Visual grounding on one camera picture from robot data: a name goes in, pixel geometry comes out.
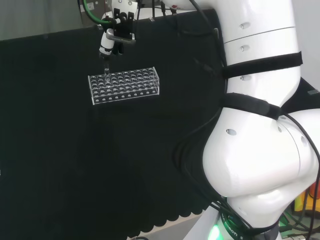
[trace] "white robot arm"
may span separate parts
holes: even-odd
[[[174,9],[195,9],[188,0],[163,1]],[[299,52],[291,0],[196,2],[202,9],[216,10],[228,66]],[[240,75],[229,78],[227,92],[281,107],[297,90],[300,78],[299,66]],[[320,148],[320,110],[292,116]],[[275,225],[287,206],[315,182],[318,168],[306,136],[286,116],[274,120],[227,107],[222,109],[203,152],[209,183],[257,229]],[[220,229],[226,226],[221,219],[219,224]],[[231,235],[225,231],[223,238],[239,236],[235,231]],[[281,239],[280,234],[270,240],[276,238]]]

